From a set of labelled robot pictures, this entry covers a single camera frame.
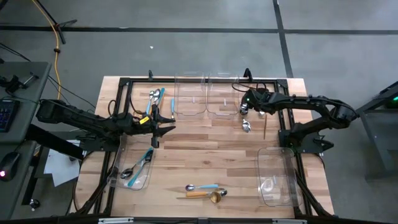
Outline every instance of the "wire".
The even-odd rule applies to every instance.
[[[27,60],[28,62],[30,62],[30,60],[29,60],[27,57],[23,56],[21,53],[15,51],[15,50],[12,50],[11,48],[5,46],[5,45],[2,44],[2,43],[0,43],[0,48],[2,48],[2,49],[4,49],[4,50],[7,50],[8,52],[10,52],[10,53],[12,53],[12,54],[14,54],[14,55],[16,55],[16,56],[19,56],[19,57],[21,57],[21,58]]]
[[[89,105],[91,105],[93,108],[95,108],[95,106],[92,105],[89,101],[87,101],[87,100],[85,100],[84,98],[82,98],[82,97],[80,97],[80,96],[74,94],[73,92],[71,92],[71,91],[68,90],[67,88],[61,86],[61,84],[59,84],[57,81],[55,81],[55,79],[54,79],[53,77],[49,76],[49,78],[50,78],[51,80],[53,80],[56,84],[58,84],[58,86],[60,86],[61,88],[63,88],[65,91],[67,91],[68,93],[70,93],[70,94],[72,94],[73,96],[75,96],[75,97],[77,97],[77,98],[79,98],[79,99],[81,99],[81,100],[87,102]]]
[[[234,90],[236,90],[236,91],[240,91],[240,92],[242,92],[242,93],[245,93],[245,92],[247,92],[247,91],[239,90],[239,89],[235,88],[234,85],[240,85],[240,86],[243,86],[243,87],[249,88],[249,89],[252,88],[252,87],[250,87],[250,86],[243,85],[242,83],[232,83],[232,84],[231,84],[232,89],[234,89]]]
[[[55,90],[58,91],[57,87],[55,86],[55,84],[51,81],[51,79],[49,79],[50,83],[54,86]],[[67,103],[70,105],[68,99],[61,93],[61,96],[67,101]]]
[[[137,114],[144,114],[143,112],[137,111],[137,110],[134,108],[134,105],[132,104],[132,101],[131,101],[131,96],[129,96],[129,100],[130,100],[130,105],[131,105],[131,107],[132,107],[132,110],[133,110],[134,112],[136,112]]]
[[[93,153],[93,152],[92,152],[92,151],[91,151],[91,152],[87,152],[86,156],[85,156],[85,157],[83,158],[83,160],[81,161],[80,168],[81,168],[81,166],[83,165],[83,163],[86,161],[87,157],[88,157],[91,153]],[[76,212],[77,212],[77,210],[78,210],[78,209],[77,209],[76,200],[75,200],[75,198],[76,198],[76,187],[77,187],[77,182],[78,182],[78,179],[76,180],[75,184],[73,184],[73,192],[72,192],[73,206],[75,207]]]
[[[111,103],[112,102],[114,102],[114,104],[116,105],[116,100],[111,100],[109,103],[108,103],[108,114],[109,114],[109,116],[113,116],[113,114],[111,113]]]
[[[57,100],[60,99],[61,97],[61,80],[60,80],[60,75],[58,74],[58,54],[60,53],[60,47],[59,47],[59,39],[58,39],[58,34],[57,31],[55,31],[54,26],[52,25],[50,19],[47,17],[47,15],[43,12],[43,10],[40,8],[40,6],[34,1],[32,0],[32,2],[35,4],[35,6],[37,7],[37,9],[43,14],[43,16],[45,17],[45,19],[49,22],[52,30],[54,31],[54,35],[55,35],[55,40],[57,41],[57,45],[54,49],[55,51],[55,63],[54,63],[54,70],[55,70],[55,74],[57,75],[57,80],[59,83],[58,86],[58,96],[57,96]]]

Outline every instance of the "utensil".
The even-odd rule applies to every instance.
[[[218,203],[221,201],[221,194],[218,192],[187,192],[186,197],[177,197],[177,199],[193,199],[193,198],[210,198],[211,202]]]
[[[174,119],[174,98],[172,98],[172,119]]]
[[[218,184],[210,184],[210,185],[202,185],[202,186],[194,186],[193,184],[188,184],[185,186],[185,190],[191,191],[196,189],[210,189],[210,188],[218,188]]]
[[[213,203],[218,203],[221,201],[221,194],[218,192],[212,192],[210,195],[210,200]]]
[[[134,177],[127,184],[128,187],[132,187],[132,185],[137,180],[139,174],[141,173],[142,169],[144,168],[145,164],[147,164],[148,162],[150,162],[152,160],[153,154],[154,154],[154,150],[152,148],[151,148],[151,150],[148,150],[147,153],[145,153],[144,160],[141,160],[141,167],[139,168],[137,173],[134,175]]]
[[[156,89],[154,93],[154,103],[159,99],[160,96],[160,89]]]
[[[218,193],[220,193],[220,195],[221,195],[222,197],[224,197],[224,196],[228,193],[228,191],[225,190],[225,189],[220,189],[220,190],[218,191]]]
[[[121,172],[120,178],[121,178],[121,179],[129,178],[129,177],[132,175],[132,172],[133,172],[134,167],[135,167],[136,165],[137,165],[137,164],[134,164],[131,168],[127,168],[127,169],[125,169],[123,172]]]
[[[249,121],[246,121],[245,119],[243,119],[242,128],[243,128],[243,131],[245,131],[246,133],[249,133],[251,131],[251,125],[250,125]]]
[[[146,113],[147,114],[149,114],[149,110],[150,110],[150,104],[152,103],[152,98],[154,97],[154,91],[153,90],[151,90],[150,92],[149,92],[149,102],[148,102],[148,105],[147,105],[147,109],[146,109]]]
[[[129,177],[132,175],[132,173],[133,173],[134,167],[135,167],[137,164],[140,164],[140,163],[145,159],[147,153],[148,153],[149,151],[151,151],[151,150],[154,150],[154,149],[153,149],[152,147],[148,148],[148,150],[145,152],[145,154],[142,155],[142,157],[141,157],[131,168],[127,168],[127,169],[125,169],[124,171],[122,171],[122,172],[120,173],[120,178],[121,178],[121,179],[127,179],[127,178],[129,178]]]
[[[157,99],[157,103],[156,103],[156,105],[160,105],[160,103],[162,102],[162,98],[163,98],[163,96],[164,96],[164,91],[165,91],[165,89],[164,88],[162,88],[161,90],[160,90],[160,94],[159,94],[159,98]]]

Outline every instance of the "wooden table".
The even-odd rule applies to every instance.
[[[96,107],[96,114],[107,117],[107,105],[116,98],[120,77],[104,77]],[[287,79],[290,94],[307,95],[304,80]],[[145,110],[149,91],[165,87],[161,115],[171,117],[170,101],[174,97],[173,83],[135,83],[132,102],[138,110]],[[242,130],[241,118],[234,120],[177,119],[176,128],[160,138],[155,150],[152,173],[146,189],[132,191],[116,188],[112,216],[129,217],[230,217],[230,218],[293,218],[291,207],[268,207],[259,200],[255,158],[263,147],[277,147],[280,129],[278,116],[267,115],[266,138],[264,118],[249,112],[252,131]],[[294,110],[296,122],[312,119],[311,112]],[[150,146],[150,136],[129,136],[127,148],[131,164]],[[76,188],[76,201],[81,207],[98,185],[104,153],[96,152],[83,164]],[[307,185],[324,208],[333,213],[328,184],[321,160],[303,154]],[[219,184],[228,194],[218,204],[207,199],[178,200],[184,197],[187,184]]]

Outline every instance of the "transparent tray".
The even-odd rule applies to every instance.
[[[144,154],[151,147],[150,135],[137,135],[137,136],[126,136],[125,134],[121,137],[121,147],[118,149],[116,154],[116,160],[113,165],[113,170],[117,170],[117,174],[108,177],[108,182],[112,187],[122,187],[131,190],[141,190],[148,186],[150,174],[152,172],[152,164],[155,160],[155,150],[153,151],[152,160],[142,166],[141,162],[137,162],[143,158]],[[133,173],[129,178],[122,179],[121,173],[131,168],[134,164]],[[129,182],[134,178],[138,170],[140,170],[134,183],[129,186]]]
[[[211,73],[208,78],[206,109],[213,119],[233,119],[239,113],[239,92],[230,85],[239,83],[239,77],[230,73]]]
[[[257,186],[260,200],[270,207],[299,206],[302,202],[297,191],[291,149],[262,148],[257,153]]]
[[[206,111],[206,79],[203,72],[183,72],[174,77],[174,113],[180,119],[202,118]]]

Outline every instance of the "black robotic arm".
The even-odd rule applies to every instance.
[[[318,134],[326,128],[342,129],[358,117],[355,110],[340,100],[328,99],[325,96],[285,96],[269,92],[266,88],[249,88],[241,100],[240,113],[245,115],[248,109],[274,114],[282,109],[314,110],[321,117],[305,124],[295,123],[291,130],[280,132],[280,141],[285,147],[293,147],[298,152],[323,152],[333,143],[323,140]],[[308,142],[306,149],[303,142]]]
[[[158,137],[173,130],[175,126],[160,128],[158,123],[173,123],[174,119],[161,117],[157,105],[152,105],[152,114],[144,114],[142,118],[130,113],[120,113],[116,116],[103,118],[101,116],[67,105],[62,100],[41,100],[36,114],[37,119],[44,123],[65,123],[88,131],[104,142],[119,145],[122,134],[152,133],[152,147],[158,148]]]

